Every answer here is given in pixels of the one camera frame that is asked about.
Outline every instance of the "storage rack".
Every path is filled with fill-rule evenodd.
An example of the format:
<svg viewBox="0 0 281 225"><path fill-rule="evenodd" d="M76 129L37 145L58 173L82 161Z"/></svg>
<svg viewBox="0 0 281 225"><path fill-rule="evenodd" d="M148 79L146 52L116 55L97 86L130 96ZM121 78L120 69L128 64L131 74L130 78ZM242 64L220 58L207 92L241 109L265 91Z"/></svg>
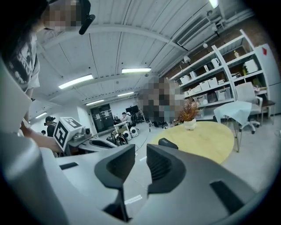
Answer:
<svg viewBox="0 0 281 225"><path fill-rule="evenodd" d="M215 45L212 46L212 51L209 52L207 55L202 57L201 59L197 60L196 62L189 65L187 68L184 68L182 71L174 75L169 80L174 80L175 82L180 80L181 77L184 75L189 75L190 72L196 71L200 68L202 68L204 65L211 62L212 59L217 58L220 61L220 65L208 72L205 72L201 75L198 75L196 78L191 79L188 81L188 83L184 83L180 85L180 88L184 90L187 90L190 86L199 85L200 82L211 79L215 77L215 75L219 73L224 73L225 75L225 83L220 84L216 87L210 87L208 89L202 90L200 92L196 92L194 94L189 95L186 98L190 97L196 97L202 94L210 94L214 91L220 90L223 87L230 87L231 92L231 98L226 99L223 101L217 101L213 103L208 103L207 105L200 105L199 108L204 108L204 116L202 118L198 118L197 120L212 120L214 113L213 110L225 103L234 102L237 99L236 89L235 86L252 81L255 77L259 78L260 84L262 87L266 87L266 90L262 90L258 93L258 95L265 94L266 98L268 98L268 85L267 85L267 78L264 74L264 71L262 70L261 63L259 62L257 56L255 47L253 46L250 39L247 37L247 35L244 33L243 30L240 30L241 35L230 42L224 44L223 46L217 48ZM235 58L234 56L234 50L239 52L240 57ZM247 74L243 76L241 72L241 77L234 79L232 77L232 73L237 69L242 69L243 64L246 61L249 61L251 59L254 59L255 63L258 66L258 71L254 73Z"/></svg>

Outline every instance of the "fluorescent light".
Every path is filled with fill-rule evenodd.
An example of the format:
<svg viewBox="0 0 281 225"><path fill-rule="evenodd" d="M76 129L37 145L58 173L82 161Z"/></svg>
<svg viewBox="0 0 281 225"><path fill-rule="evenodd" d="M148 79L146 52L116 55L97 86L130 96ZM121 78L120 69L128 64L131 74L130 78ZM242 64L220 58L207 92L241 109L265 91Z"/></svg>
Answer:
<svg viewBox="0 0 281 225"><path fill-rule="evenodd" d="M69 81L69 82L67 82L67 83L65 83L65 84L63 84L63 85L61 85L61 86L58 86L58 87L59 87L60 89L64 89L64 88L69 87L69 86L72 86L72 85L74 85L74 84L81 83L81 82L84 82L84 81L86 81L86 80L91 80L91 79L93 79L93 75L92 75L92 74L87 75L87 76L80 77L80 78L78 78L78 79L76 79L76 80Z"/></svg>
<svg viewBox="0 0 281 225"><path fill-rule="evenodd" d="M125 94L119 94L118 97L128 95L128 94L133 94L133 92L125 93Z"/></svg>
<svg viewBox="0 0 281 225"><path fill-rule="evenodd" d="M219 0L209 0L213 8L217 8L219 5Z"/></svg>
<svg viewBox="0 0 281 225"><path fill-rule="evenodd" d="M122 73L150 72L151 68L122 69Z"/></svg>
<svg viewBox="0 0 281 225"><path fill-rule="evenodd" d="M99 102L103 102L103 101L104 101L104 99L98 100L96 102L91 102L91 103L86 104L86 106L93 105L93 104L96 104L96 103L99 103Z"/></svg>
<svg viewBox="0 0 281 225"><path fill-rule="evenodd" d="M35 119L38 119L39 117L42 117L42 116L44 116L46 114L47 114L47 112L44 112L44 113L40 114L39 116L36 116Z"/></svg>

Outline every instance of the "white refrigerator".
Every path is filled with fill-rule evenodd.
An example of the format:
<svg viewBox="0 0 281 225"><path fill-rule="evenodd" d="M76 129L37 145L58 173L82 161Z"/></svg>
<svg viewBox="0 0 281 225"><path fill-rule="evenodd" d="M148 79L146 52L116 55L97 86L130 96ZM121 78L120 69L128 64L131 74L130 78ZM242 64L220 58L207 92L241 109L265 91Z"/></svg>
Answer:
<svg viewBox="0 0 281 225"><path fill-rule="evenodd" d="M268 44L256 47L255 51L262 70L264 71L268 86L268 99L276 103L275 113L281 113L281 77L276 60Z"/></svg>

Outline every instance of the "red sign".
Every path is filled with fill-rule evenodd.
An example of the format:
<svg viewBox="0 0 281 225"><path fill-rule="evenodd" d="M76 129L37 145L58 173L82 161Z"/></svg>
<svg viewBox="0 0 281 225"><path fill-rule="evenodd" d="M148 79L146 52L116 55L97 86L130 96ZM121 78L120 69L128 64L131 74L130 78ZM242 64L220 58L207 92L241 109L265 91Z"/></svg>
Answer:
<svg viewBox="0 0 281 225"><path fill-rule="evenodd" d="M265 48L263 48L263 54L267 55L267 50Z"/></svg>

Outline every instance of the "white flower pot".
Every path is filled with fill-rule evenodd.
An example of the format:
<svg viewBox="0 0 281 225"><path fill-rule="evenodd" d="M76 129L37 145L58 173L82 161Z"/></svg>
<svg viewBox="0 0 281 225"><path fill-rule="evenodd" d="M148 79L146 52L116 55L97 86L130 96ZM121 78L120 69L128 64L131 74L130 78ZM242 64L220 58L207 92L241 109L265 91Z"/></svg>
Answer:
<svg viewBox="0 0 281 225"><path fill-rule="evenodd" d="M192 121L184 121L184 128L187 130L194 130L197 126L196 119L193 119Z"/></svg>

